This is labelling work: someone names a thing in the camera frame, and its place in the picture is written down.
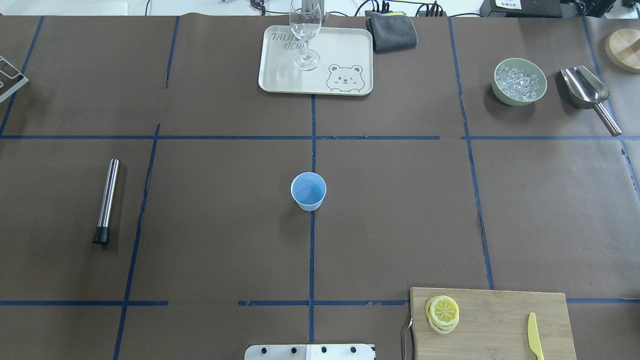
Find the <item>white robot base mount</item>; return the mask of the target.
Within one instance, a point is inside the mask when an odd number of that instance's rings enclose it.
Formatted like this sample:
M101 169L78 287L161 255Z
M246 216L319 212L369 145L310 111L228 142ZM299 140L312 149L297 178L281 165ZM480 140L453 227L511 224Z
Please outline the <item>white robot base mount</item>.
M375 360L375 346L365 343L254 344L245 360Z

